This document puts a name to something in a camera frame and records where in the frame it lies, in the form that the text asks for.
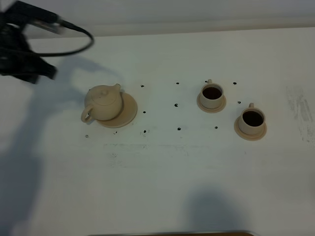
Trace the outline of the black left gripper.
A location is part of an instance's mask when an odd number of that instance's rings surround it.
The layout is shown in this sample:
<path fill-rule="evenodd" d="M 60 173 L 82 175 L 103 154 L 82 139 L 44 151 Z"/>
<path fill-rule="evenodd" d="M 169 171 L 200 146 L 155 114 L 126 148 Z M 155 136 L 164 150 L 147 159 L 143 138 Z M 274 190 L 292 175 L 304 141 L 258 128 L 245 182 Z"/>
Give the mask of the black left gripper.
<path fill-rule="evenodd" d="M 57 69 L 39 59 L 36 69 L 33 64 L 35 58 L 22 55 L 20 52 L 29 52 L 30 47 L 21 30 L 16 26 L 8 24 L 4 15 L 0 16 L 0 74 L 12 76 L 31 84 L 36 84 L 39 75 L 54 79 Z"/>

